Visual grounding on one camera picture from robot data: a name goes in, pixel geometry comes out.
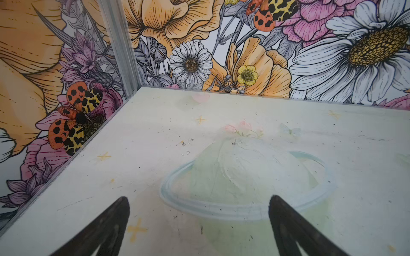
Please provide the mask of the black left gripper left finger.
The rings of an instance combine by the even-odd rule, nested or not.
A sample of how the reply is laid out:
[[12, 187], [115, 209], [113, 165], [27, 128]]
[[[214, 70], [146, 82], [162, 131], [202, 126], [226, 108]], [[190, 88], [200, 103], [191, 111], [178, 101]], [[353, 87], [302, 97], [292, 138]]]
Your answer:
[[130, 216], [129, 201], [119, 197], [53, 256], [117, 256]]

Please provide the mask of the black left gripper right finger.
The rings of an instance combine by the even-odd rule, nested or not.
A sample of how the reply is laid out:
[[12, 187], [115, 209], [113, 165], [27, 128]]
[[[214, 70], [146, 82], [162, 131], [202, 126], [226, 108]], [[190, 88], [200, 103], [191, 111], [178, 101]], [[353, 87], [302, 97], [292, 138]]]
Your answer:
[[347, 255], [278, 195], [270, 199], [269, 219], [281, 256], [300, 256], [300, 249], [309, 256]]

